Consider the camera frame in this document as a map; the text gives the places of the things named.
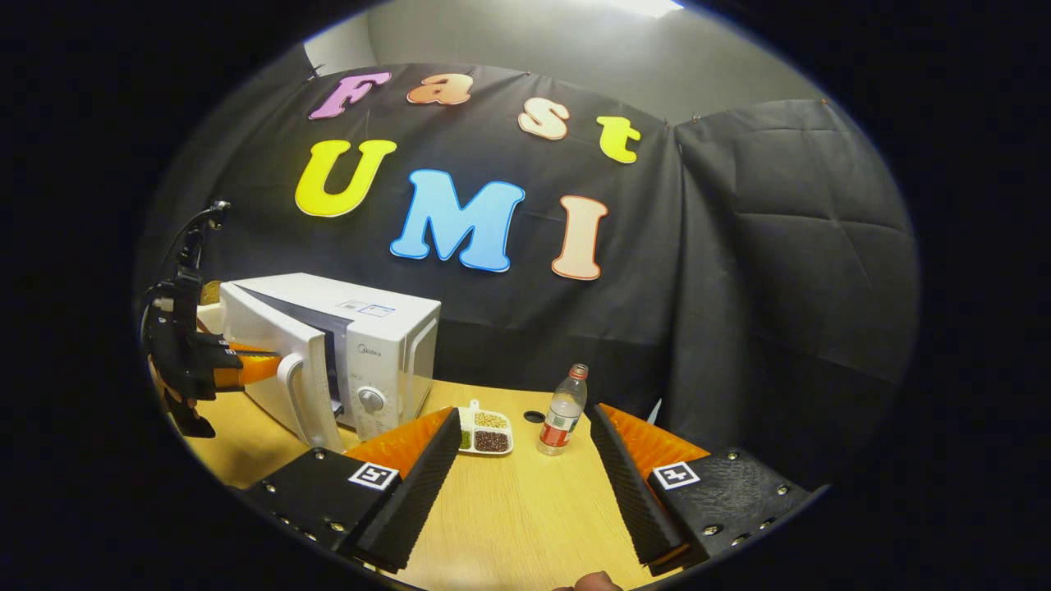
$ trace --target white plastic tray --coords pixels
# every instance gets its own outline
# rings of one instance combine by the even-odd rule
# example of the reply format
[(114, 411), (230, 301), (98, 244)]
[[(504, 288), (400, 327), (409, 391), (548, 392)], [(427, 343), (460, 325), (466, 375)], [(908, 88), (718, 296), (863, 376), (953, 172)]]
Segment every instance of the white plastic tray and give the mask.
[[(471, 447), (460, 448), (461, 453), (477, 453), (479, 455), (504, 455), (511, 453), (511, 450), (515, 448), (515, 439), (511, 434), (511, 421), (508, 421), (506, 414), (499, 412), (494, 412), (492, 410), (483, 410), (478, 408), (478, 401), (471, 401), (470, 407), (457, 407), (459, 409), (460, 415), (460, 430), (471, 433)], [(485, 425), (478, 425), (475, 422), (476, 415), (489, 414), (500, 419), (507, 427), (487, 427)], [(481, 451), (475, 447), (475, 436), (479, 432), (489, 433), (503, 433), (508, 436), (508, 449), (506, 451)]]

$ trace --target microwave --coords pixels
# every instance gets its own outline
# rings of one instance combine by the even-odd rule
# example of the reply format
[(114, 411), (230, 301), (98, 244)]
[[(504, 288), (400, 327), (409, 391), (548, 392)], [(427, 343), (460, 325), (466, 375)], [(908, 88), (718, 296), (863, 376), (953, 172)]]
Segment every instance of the microwave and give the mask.
[(430, 393), (441, 303), (307, 273), (220, 284), (225, 339), (275, 350), (245, 392), (301, 441), (345, 451), (416, 419)]

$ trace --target table surface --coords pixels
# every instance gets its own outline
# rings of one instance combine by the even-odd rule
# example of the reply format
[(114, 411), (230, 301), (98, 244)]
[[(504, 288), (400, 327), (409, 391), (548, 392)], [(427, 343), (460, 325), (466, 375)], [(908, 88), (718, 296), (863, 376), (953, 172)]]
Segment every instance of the table surface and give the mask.
[[(581, 416), (558, 456), (536, 450), (540, 425), (522, 414), (545, 413), (551, 392), (528, 392), (435, 381), (421, 413), (468, 406), (511, 421), (507, 455), (459, 453), (431, 508), (408, 568), (388, 576), (424, 589), (544, 591), (604, 570), (633, 589), (654, 577), (638, 563), (613, 488)], [(220, 393), (198, 410), (215, 427), (189, 447), (224, 484), (247, 488), (300, 456), (307, 446), (243, 392)], [(360, 442), (339, 426), (347, 448)]]

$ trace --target letter m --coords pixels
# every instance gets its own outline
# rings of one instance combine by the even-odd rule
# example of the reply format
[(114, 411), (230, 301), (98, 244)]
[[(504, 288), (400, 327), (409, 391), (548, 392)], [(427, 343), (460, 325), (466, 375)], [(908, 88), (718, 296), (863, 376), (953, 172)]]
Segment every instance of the letter m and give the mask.
[(409, 181), (416, 189), (401, 238), (391, 243), (391, 252), (407, 259), (427, 258), (431, 249), (424, 242), (424, 235), (430, 224), (434, 246), (442, 261), (448, 261), (471, 232), (471, 244), (460, 252), (460, 263), (493, 272), (511, 267), (504, 252), (508, 229), (515, 205), (526, 199), (526, 191), (510, 183), (492, 182), (461, 208), (448, 172), (415, 170), (409, 175)]

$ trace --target microwave label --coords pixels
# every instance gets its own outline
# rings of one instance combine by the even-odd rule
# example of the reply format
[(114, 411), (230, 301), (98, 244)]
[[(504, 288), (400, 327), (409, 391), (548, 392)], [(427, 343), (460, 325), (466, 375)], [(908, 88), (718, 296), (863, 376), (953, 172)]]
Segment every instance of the microwave label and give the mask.
[(360, 310), (357, 310), (357, 311), (362, 312), (363, 314), (369, 314), (369, 315), (372, 315), (372, 317), (383, 318), (383, 317), (385, 317), (385, 315), (393, 312), (394, 308), (387, 308), (387, 307), (384, 307), (384, 306), (372, 305), (372, 306), (369, 306), (367, 308), (362, 308)]
[(387, 306), (377, 306), (375, 304), (370, 304), (368, 302), (360, 302), (358, 300), (351, 300), (349, 302), (344, 302), (343, 304), (337, 304), (337, 307), (346, 308), (348, 310), (353, 310), (355, 312), (378, 318), (383, 318), (394, 311), (394, 308), (388, 308)]
[(351, 300), (350, 302), (344, 302), (343, 304), (337, 304), (341, 308), (347, 308), (348, 310), (359, 310), (369, 306), (368, 302), (358, 302), (357, 300)]

